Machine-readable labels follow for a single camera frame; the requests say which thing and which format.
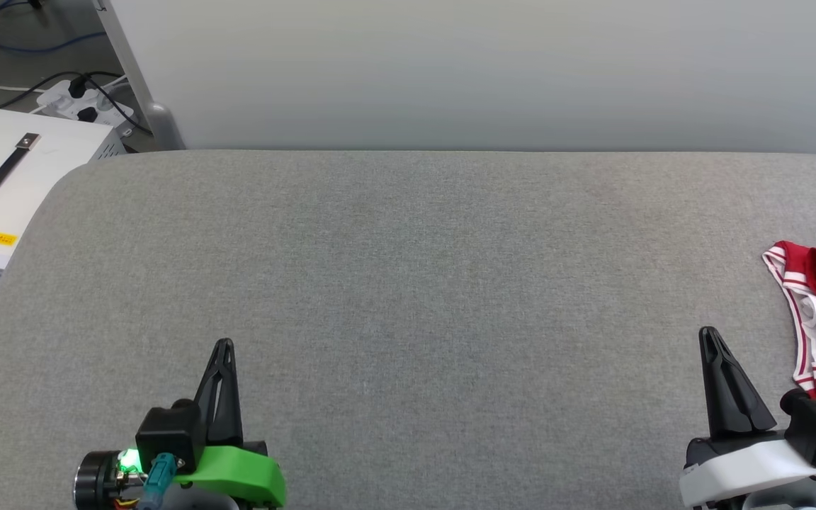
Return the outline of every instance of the gray fabric surface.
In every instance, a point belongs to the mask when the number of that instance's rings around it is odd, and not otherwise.
[[[816,156],[173,152],[72,172],[0,285],[0,508],[236,342],[292,509],[679,508],[697,329],[781,424],[761,262],[816,246]]]

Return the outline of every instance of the green light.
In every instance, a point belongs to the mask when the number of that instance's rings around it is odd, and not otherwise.
[[[143,472],[140,469],[140,454],[136,448],[128,448],[119,454],[119,469],[123,472]]]

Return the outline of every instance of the white power strip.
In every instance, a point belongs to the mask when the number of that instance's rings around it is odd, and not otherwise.
[[[37,96],[36,103],[42,108],[40,113],[52,117],[92,122],[95,125],[111,126],[119,136],[123,137],[133,132],[128,119],[125,119],[100,91],[87,89],[82,97],[75,98],[71,96],[69,85],[71,85],[69,80],[59,81],[52,88]],[[127,116],[137,120],[132,108],[121,103],[116,104]]]

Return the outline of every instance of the gray floor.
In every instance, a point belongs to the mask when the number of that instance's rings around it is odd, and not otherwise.
[[[42,12],[35,12],[29,6],[14,6],[0,13],[0,43],[3,45],[40,48],[101,30],[103,26],[89,1],[49,0]],[[122,67],[107,38],[88,39],[49,54],[0,50],[1,85],[29,87],[60,71],[122,72]],[[19,93],[0,91],[0,103],[16,94]],[[8,109],[29,112],[36,107],[36,96],[32,94]],[[128,88],[117,90],[115,99],[138,109],[137,101],[134,101]],[[138,152],[156,149],[155,141],[140,132],[135,132],[123,142]]]

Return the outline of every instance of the green plastic bracket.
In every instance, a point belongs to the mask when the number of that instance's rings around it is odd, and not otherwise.
[[[197,472],[175,475],[176,484],[193,483],[208,491],[228,494],[259,508],[285,506],[285,478],[269,458],[235,446],[207,446]]]

